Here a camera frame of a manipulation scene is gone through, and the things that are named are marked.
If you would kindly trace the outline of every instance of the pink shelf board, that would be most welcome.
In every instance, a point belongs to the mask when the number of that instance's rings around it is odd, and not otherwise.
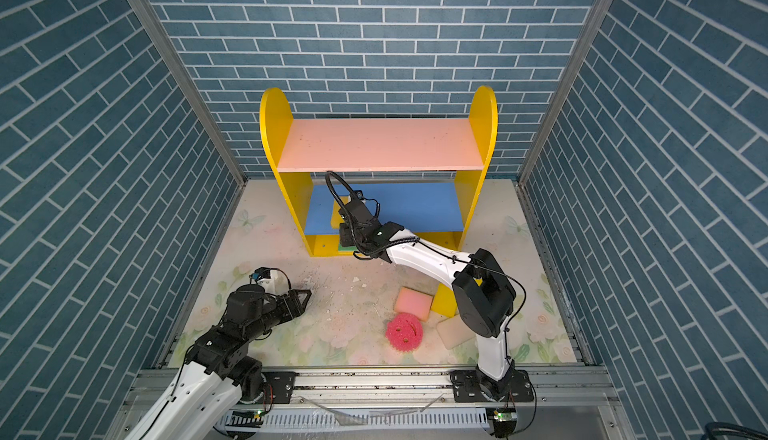
[[[481,170],[467,119],[294,119],[280,172]]]

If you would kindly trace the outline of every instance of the shelf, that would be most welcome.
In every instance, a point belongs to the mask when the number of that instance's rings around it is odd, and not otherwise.
[[[293,119],[277,171],[483,167],[468,119]]]
[[[424,182],[408,184],[352,184],[362,190],[366,198],[375,198],[381,204],[379,221],[403,225],[411,232],[460,232],[464,230],[462,213],[458,206],[456,187],[453,182]],[[344,196],[346,189],[336,186],[336,192]],[[371,213],[376,203],[366,203]],[[304,225],[305,235],[338,234],[338,227],[331,224],[331,216],[339,208],[328,187],[315,185],[312,189],[310,209]]]

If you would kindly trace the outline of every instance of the pink sponge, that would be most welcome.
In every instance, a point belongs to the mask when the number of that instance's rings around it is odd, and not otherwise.
[[[401,288],[395,302],[395,311],[398,313],[412,313],[419,320],[427,321],[429,307],[432,306],[432,296],[426,293],[412,291],[409,288]]]
[[[386,326],[386,338],[400,352],[416,350],[424,338],[424,329],[415,315],[400,313]]]

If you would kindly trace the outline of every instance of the toy shelf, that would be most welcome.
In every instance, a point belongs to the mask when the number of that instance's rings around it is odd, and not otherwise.
[[[261,140],[293,220],[313,257],[351,255],[339,247],[338,210],[312,172],[456,171],[453,182],[352,185],[382,205],[382,223],[394,221],[453,250],[472,220],[498,128],[496,97],[475,92],[467,119],[293,119],[285,94],[264,92]],[[344,196],[343,187],[336,189]],[[369,205],[373,211],[376,205]]]

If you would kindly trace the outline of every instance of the beige sponge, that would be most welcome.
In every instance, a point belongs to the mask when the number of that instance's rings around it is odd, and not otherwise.
[[[432,305],[432,296],[426,293],[412,291],[403,287],[395,302],[395,311],[398,313],[412,313],[419,320],[426,322],[429,317],[429,307]]]
[[[437,334],[448,350],[475,337],[475,333],[467,327],[460,315],[438,323]]]

